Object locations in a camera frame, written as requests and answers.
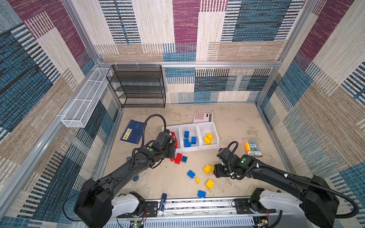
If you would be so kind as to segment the yellow lego stud brick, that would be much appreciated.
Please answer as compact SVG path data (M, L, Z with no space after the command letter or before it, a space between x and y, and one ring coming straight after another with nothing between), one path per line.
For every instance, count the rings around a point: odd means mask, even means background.
M204 172L205 174L209 174L211 170L212 170L212 166L210 166L209 164L207 164L207 165L204 167L203 172Z

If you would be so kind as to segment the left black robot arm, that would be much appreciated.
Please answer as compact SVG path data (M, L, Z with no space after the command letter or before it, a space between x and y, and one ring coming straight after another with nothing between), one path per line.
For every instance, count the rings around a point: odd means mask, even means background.
M155 140L142 142L132 151L129 161L98 180L88 179L77 194L74 213L89 228L102 228L111 218L123 214L140 216L144 198L136 192L117 197L116 194L139 173L157 167L163 159L175 156L175 139L167 126Z

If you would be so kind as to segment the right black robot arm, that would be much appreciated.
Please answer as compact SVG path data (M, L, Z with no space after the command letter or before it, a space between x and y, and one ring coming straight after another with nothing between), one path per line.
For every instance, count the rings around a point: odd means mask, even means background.
M253 178L284 190L275 193L256 188L250 198L254 212L260 212L260 207L288 211L306 217L319 228L331 228L335 219L348 219L359 213L359 206L352 198L331 189L323 178L294 175L246 154L238 157L235 154L238 142L230 144L235 146L232 150L226 147L218 151L220 164L214 166L213 172L217 178L237 181Z

